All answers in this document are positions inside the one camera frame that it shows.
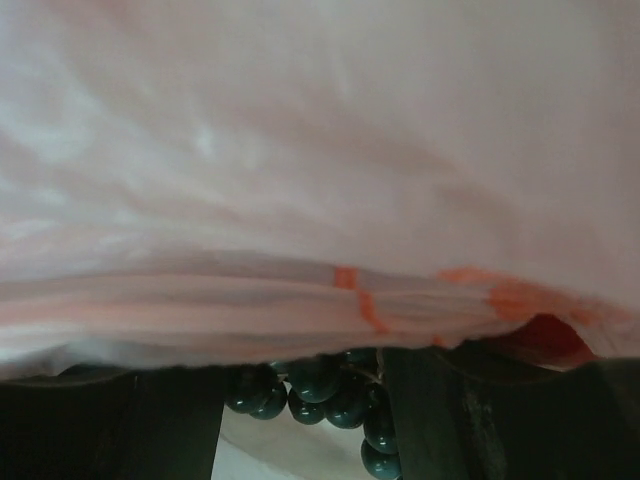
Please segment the red fake pomegranate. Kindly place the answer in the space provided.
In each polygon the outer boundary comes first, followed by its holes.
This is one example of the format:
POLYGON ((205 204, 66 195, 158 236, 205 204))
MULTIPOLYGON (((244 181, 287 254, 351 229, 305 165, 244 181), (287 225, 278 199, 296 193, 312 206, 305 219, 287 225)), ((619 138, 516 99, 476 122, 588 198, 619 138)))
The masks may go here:
POLYGON ((598 359, 572 327, 548 314, 533 317, 507 344, 522 358, 549 368, 570 369, 598 359))

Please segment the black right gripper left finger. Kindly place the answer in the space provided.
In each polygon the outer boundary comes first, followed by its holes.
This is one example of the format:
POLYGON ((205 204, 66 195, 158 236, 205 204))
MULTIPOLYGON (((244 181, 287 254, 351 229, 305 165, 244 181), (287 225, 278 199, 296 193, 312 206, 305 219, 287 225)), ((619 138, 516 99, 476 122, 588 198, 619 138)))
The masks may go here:
POLYGON ((74 367, 1 384, 4 479, 209 479, 219 367, 74 367))

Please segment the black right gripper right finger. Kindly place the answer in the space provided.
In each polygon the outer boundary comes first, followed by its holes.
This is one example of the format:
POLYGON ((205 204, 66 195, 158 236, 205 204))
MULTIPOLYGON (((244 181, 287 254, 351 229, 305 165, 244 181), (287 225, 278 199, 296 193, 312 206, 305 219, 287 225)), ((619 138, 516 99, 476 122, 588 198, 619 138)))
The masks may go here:
POLYGON ((466 344, 382 352, 407 479, 636 479, 639 363, 554 372, 466 344))

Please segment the black fake grape bunch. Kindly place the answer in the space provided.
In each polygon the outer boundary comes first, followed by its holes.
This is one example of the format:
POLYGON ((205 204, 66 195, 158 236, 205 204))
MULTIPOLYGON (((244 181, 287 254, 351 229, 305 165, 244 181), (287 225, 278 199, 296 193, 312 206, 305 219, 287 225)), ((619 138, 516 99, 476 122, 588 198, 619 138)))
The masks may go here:
POLYGON ((397 435, 378 350, 234 366, 223 440, 268 479, 399 479, 397 435))

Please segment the pink plastic bag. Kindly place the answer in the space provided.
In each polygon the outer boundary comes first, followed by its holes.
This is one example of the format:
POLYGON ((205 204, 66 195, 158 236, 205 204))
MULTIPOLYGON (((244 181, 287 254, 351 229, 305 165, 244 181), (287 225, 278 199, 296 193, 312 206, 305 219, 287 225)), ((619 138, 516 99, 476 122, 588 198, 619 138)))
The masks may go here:
POLYGON ((639 363, 635 1, 5 1, 1 384, 352 349, 639 363))

